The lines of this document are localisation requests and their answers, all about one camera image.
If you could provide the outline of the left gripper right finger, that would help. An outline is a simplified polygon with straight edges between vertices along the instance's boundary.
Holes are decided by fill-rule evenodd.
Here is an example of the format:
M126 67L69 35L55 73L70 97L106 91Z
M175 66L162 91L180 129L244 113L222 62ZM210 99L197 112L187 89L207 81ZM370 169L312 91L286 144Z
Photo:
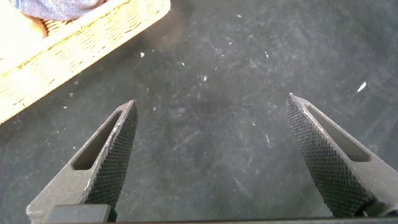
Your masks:
M397 171L309 101L290 94L285 115L310 175L335 217L397 215Z

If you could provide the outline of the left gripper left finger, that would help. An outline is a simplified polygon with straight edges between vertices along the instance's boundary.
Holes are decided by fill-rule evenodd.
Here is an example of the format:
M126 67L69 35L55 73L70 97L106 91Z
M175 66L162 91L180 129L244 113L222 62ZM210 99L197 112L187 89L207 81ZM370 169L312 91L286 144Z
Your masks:
M115 209L124 185L138 123L136 102L117 107L27 206L39 223L56 205L105 204Z

